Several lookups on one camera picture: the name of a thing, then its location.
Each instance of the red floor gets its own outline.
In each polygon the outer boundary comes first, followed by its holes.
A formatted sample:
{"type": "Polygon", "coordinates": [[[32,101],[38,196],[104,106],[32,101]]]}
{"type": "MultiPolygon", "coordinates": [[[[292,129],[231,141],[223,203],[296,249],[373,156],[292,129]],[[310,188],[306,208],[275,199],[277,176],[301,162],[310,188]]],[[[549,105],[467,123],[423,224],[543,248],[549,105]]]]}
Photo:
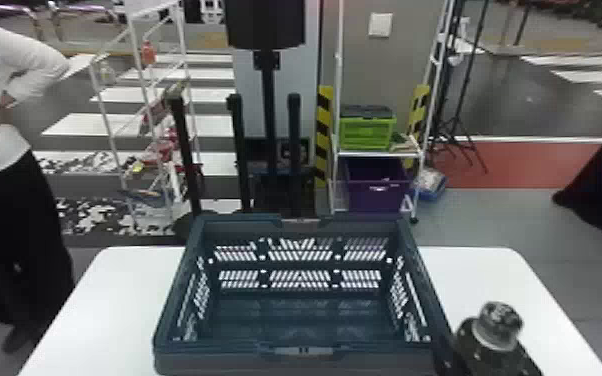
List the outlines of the red floor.
{"type": "Polygon", "coordinates": [[[478,149],[488,165],[485,174],[473,153],[467,160],[448,152],[435,158],[436,168],[448,176],[451,188],[562,188],[600,148],[600,144],[480,142],[478,149]]]}

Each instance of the tripod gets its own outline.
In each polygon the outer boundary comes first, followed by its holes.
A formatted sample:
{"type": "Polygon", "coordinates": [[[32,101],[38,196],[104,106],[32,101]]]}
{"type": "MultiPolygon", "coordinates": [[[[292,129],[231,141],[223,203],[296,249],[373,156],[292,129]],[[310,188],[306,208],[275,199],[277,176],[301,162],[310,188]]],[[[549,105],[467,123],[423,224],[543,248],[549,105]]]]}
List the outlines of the tripod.
{"type": "MultiPolygon", "coordinates": [[[[458,24],[460,22],[460,18],[462,16],[462,11],[464,10],[464,4],[465,4],[466,0],[463,0],[460,5],[456,8],[456,19],[457,22],[454,24],[452,30],[450,30],[450,33],[448,33],[446,35],[446,40],[444,41],[444,43],[448,43],[448,41],[451,38],[452,35],[452,48],[455,49],[455,41],[457,40],[457,30],[458,30],[458,24]]],[[[446,104],[446,100],[447,100],[447,94],[448,94],[448,88],[450,86],[450,78],[452,76],[452,71],[453,71],[453,67],[452,65],[446,61],[443,64],[443,85],[441,87],[441,93],[440,93],[440,97],[441,97],[441,105],[437,108],[436,113],[434,114],[434,125],[432,128],[432,139],[431,139],[431,147],[430,147],[430,153],[434,154],[436,152],[436,144],[437,143],[441,143],[444,144],[444,150],[448,150],[448,152],[450,152],[450,154],[455,157],[455,154],[453,153],[453,151],[449,148],[449,146],[454,146],[456,147],[460,153],[462,153],[462,155],[464,156],[464,158],[467,160],[467,162],[469,162],[469,166],[473,166],[474,163],[472,161],[472,159],[469,157],[469,155],[466,153],[467,150],[472,151],[475,155],[476,155],[476,159],[478,159],[479,163],[481,164],[481,167],[483,168],[483,171],[487,174],[488,173],[488,166],[485,164],[485,161],[483,160],[483,157],[481,156],[481,153],[479,152],[479,150],[476,148],[476,144],[474,143],[474,141],[472,140],[471,136],[469,135],[469,132],[467,131],[466,127],[464,126],[464,123],[462,122],[462,119],[460,118],[460,114],[462,113],[462,107],[464,106],[464,98],[467,94],[467,88],[469,86],[469,81],[470,81],[470,76],[471,76],[471,71],[474,67],[474,60],[476,57],[476,48],[478,46],[478,42],[481,39],[481,34],[483,32],[483,24],[485,21],[485,15],[488,11],[488,4],[489,4],[489,0],[483,0],[483,7],[481,9],[481,15],[479,17],[478,20],[478,24],[476,26],[476,35],[474,36],[474,41],[472,43],[472,47],[471,47],[471,54],[469,55],[469,61],[467,63],[467,70],[464,74],[464,80],[462,82],[462,88],[460,89],[460,97],[457,103],[457,107],[455,108],[455,113],[453,115],[453,117],[451,117],[450,119],[446,120],[446,121],[440,121],[441,116],[443,114],[443,108],[445,107],[446,104]],[[457,140],[457,133],[462,132],[462,135],[464,136],[464,138],[467,140],[468,145],[465,144],[461,144],[458,140],[457,140]]]]}

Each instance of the black cylinder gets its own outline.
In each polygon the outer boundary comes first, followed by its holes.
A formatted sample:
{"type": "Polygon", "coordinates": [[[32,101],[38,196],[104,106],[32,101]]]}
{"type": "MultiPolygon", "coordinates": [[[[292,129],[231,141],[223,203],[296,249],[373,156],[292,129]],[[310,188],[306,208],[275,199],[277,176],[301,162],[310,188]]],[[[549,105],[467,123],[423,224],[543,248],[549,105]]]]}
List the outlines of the black cylinder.
{"type": "Polygon", "coordinates": [[[261,70],[261,87],[264,97],[264,130],[266,132],[267,206],[269,210],[275,211],[278,197],[278,138],[275,127],[275,81],[272,69],[275,53],[271,50],[258,53],[261,54],[264,66],[261,70]]]}
{"type": "Polygon", "coordinates": [[[292,217],[301,217],[301,96],[291,93],[287,96],[289,115],[289,183],[290,208],[292,217]]]}
{"type": "Polygon", "coordinates": [[[240,94],[231,94],[226,99],[226,106],[231,112],[233,139],[236,147],[236,164],[238,165],[238,184],[240,187],[240,206],[243,213],[252,212],[250,207],[250,174],[247,170],[247,147],[243,126],[243,98],[240,94]]]}
{"type": "Polygon", "coordinates": [[[175,120],[175,129],[177,138],[180,142],[180,154],[182,155],[182,164],[184,164],[184,179],[187,183],[187,192],[185,199],[189,196],[191,202],[191,213],[194,217],[201,214],[201,199],[198,193],[198,181],[196,171],[194,170],[194,158],[191,154],[191,141],[189,141],[189,132],[187,131],[187,118],[184,116],[184,100],[181,96],[168,99],[170,111],[175,120]]]}
{"type": "Polygon", "coordinates": [[[305,0],[225,0],[229,45],[281,50],[305,43],[305,0]]]}

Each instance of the person's hand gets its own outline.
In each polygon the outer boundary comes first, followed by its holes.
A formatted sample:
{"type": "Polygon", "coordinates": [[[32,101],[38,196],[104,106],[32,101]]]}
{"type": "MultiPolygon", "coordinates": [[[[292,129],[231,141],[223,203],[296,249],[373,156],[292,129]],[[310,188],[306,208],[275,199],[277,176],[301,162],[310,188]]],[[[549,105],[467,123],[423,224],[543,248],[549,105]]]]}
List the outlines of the person's hand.
{"type": "Polygon", "coordinates": [[[0,96],[0,124],[3,123],[3,119],[5,118],[7,108],[14,102],[16,102],[16,99],[14,99],[11,95],[7,94],[6,91],[2,92],[2,95],[0,96]]]}

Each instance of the wall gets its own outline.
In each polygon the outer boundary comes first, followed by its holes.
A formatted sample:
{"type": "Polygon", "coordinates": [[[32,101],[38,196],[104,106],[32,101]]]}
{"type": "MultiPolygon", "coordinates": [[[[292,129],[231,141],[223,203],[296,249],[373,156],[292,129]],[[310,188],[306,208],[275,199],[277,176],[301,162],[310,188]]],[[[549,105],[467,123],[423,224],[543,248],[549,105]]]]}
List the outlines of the wall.
{"type": "MultiPolygon", "coordinates": [[[[333,86],[338,0],[324,2],[321,82],[333,86]]],[[[396,112],[399,129],[404,130],[442,5],[442,0],[345,0],[341,102],[387,105],[396,112]],[[394,13],[389,38],[367,36],[371,12],[394,13]]]]}

